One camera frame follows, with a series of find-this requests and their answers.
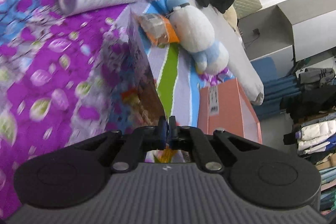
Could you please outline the beige pink pillow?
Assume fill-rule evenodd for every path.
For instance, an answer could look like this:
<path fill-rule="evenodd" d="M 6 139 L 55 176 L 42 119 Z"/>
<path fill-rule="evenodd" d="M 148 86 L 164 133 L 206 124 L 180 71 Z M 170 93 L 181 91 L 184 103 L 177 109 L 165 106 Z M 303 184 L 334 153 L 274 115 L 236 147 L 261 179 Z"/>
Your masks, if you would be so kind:
<path fill-rule="evenodd" d="M 224 19 L 232 28 L 237 28 L 238 26 L 238 16 L 233 5 L 231 5 L 226 12 L 223 14 Z"/>

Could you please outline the colourful floral bed sheet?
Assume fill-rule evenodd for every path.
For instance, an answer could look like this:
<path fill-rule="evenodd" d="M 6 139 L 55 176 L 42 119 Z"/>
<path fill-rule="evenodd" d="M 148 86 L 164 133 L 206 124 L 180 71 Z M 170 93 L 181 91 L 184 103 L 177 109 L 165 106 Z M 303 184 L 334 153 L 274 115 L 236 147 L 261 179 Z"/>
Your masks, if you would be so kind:
<path fill-rule="evenodd" d="M 166 0 L 70 17 L 58 0 L 1 0 L 1 219 L 21 207 L 21 164 L 107 130 L 130 133 L 101 73 L 103 35 L 130 13 L 166 15 Z"/>

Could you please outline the blue padded board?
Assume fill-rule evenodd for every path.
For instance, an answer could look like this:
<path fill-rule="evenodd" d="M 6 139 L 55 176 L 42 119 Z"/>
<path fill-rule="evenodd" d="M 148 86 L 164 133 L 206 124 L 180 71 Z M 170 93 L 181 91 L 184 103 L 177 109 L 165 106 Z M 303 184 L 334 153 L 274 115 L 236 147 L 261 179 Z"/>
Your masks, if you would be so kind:
<path fill-rule="evenodd" d="M 278 78 L 276 65 L 271 57 L 252 61 L 252 66 L 264 85 L 263 103 L 253 107 L 260 121 L 282 113 L 284 108 L 281 108 L 280 102 L 283 98 L 302 93 L 303 87 L 299 84 L 296 75 Z"/>

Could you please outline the folded clothes stack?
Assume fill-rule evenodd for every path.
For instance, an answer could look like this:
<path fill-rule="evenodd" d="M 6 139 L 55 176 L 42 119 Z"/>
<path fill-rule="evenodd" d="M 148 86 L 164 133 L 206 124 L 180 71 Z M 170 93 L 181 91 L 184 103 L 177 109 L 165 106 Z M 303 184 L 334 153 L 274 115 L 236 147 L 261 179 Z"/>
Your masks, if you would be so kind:
<path fill-rule="evenodd" d="M 282 78 L 280 109 L 293 120 L 284 135 L 297 155 L 312 163 L 321 175 L 319 210 L 335 211 L 335 69 L 306 68 Z"/>

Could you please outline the orange clear snack packet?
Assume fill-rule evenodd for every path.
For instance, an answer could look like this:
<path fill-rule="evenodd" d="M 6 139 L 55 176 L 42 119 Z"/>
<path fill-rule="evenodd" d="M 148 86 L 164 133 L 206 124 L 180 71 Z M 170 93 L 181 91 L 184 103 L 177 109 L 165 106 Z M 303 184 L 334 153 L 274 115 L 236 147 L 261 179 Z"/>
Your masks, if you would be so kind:
<path fill-rule="evenodd" d="M 170 21 L 160 14 L 142 14 L 136 16 L 137 22 L 154 47 L 165 47 L 171 43 L 180 43 Z"/>

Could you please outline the grey white cabinet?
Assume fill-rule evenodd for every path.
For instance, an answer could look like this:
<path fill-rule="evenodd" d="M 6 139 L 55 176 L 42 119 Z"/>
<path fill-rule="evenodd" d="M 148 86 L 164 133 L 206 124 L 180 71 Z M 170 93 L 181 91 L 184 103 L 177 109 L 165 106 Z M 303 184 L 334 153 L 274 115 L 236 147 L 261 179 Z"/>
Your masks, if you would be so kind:
<path fill-rule="evenodd" d="M 290 49 L 300 61 L 335 48 L 335 0 L 287 0 L 239 20 L 250 60 Z"/>

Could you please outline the red orange snack packet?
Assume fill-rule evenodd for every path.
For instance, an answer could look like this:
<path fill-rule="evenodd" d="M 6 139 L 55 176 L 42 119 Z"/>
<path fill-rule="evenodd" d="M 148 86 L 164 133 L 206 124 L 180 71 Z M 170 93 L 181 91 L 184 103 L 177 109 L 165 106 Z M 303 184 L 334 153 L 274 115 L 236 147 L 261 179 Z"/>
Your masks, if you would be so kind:
<path fill-rule="evenodd" d="M 134 128 L 156 126 L 168 118 L 157 93 L 156 83 L 142 41 L 139 16 L 130 13 L 127 26 L 113 25 L 103 35 L 101 73 L 112 87 L 113 99 L 126 107 L 118 117 Z"/>

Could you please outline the white blue plush toy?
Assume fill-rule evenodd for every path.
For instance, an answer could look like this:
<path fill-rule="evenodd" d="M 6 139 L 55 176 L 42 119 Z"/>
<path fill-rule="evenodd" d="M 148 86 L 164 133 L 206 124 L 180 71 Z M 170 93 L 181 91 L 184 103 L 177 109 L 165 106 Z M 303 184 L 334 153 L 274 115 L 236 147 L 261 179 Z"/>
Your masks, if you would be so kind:
<path fill-rule="evenodd" d="M 193 57 L 199 74 L 217 75 L 228 65 L 229 53 L 215 38 L 209 19 L 188 0 L 166 0 L 168 19 L 180 45 Z"/>

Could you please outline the pink cardboard box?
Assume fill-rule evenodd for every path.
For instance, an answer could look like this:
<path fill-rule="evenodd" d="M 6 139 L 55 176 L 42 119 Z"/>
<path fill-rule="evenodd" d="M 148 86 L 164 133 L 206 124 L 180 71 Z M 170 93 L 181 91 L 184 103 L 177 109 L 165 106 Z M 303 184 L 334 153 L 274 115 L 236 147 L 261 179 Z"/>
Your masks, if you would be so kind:
<path fill-rule="evenodd" d="M 212 135 L 216 129 L 261 144 L 262 135 L 257 115 L 236 79 L 199 91 L 198 128 Z"/>

